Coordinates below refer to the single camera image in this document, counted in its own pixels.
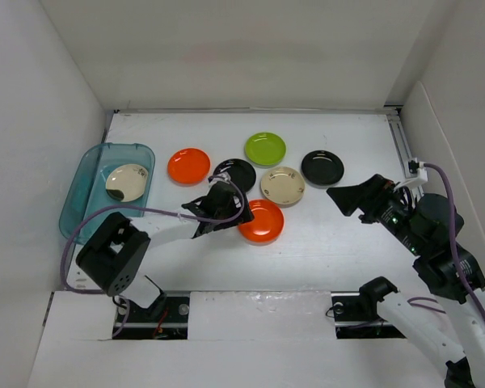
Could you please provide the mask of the beige plate with black patch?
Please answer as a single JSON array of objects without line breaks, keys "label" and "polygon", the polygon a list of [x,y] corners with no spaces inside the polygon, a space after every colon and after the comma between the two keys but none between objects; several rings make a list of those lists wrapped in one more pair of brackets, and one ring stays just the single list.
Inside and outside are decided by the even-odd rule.
[{"label": "beige plate with black patch", "polygon": [[106,179],[106,193],[119,202],[132,202],[141,198],[146,191],[149,172],[138,164],[117,167]]}]

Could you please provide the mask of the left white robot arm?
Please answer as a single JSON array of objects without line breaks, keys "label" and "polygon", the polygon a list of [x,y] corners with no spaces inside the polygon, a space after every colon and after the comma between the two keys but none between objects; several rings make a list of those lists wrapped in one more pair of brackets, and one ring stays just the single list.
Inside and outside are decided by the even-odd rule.
[{"label": "left white robot arm", "polygon": [[76,264],[109,297],[126,300],[146,320],[160,318],[165,292],[138,273],[146,252],[154,247],[188,241],[254,219],[246,193],[221,176],[213,178],[206,195],[183,204],[179,212],[147,209],[145,217],[108,214],[76,258]]}]

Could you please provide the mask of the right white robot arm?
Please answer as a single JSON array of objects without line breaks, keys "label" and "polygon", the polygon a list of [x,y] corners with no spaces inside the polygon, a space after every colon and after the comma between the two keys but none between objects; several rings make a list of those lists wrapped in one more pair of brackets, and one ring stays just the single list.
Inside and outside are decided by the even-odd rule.
[{"label": "right white robot arm", "polygon": [[424,194],[415,200],[408,189],[382,175],[364,183],[328,188],[328,196],[349,217],[356,210],[364,224],[384,226],[415,256],[413,268],[432,298],[445,312],[456,333],[452,341],[401,294],[384,276],[362,285],[352,296],[352,329],[359,321],[391,324],[436,367],[447,387],[485,387],[485,276],[476,258],[456,237],[464,221],[446,194]]}]

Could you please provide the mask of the orange plate front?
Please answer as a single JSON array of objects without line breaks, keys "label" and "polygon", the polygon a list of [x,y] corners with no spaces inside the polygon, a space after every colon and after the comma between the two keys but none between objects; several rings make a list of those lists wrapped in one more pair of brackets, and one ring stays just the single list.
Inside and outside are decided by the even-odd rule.
[{"label": "orange plate front", "polygon": [[251,243],[267,244],[275,241],[285,226],[281,209],[264,199],[251,200],[249,207],[254,219],[239,225],[239,233]]}]

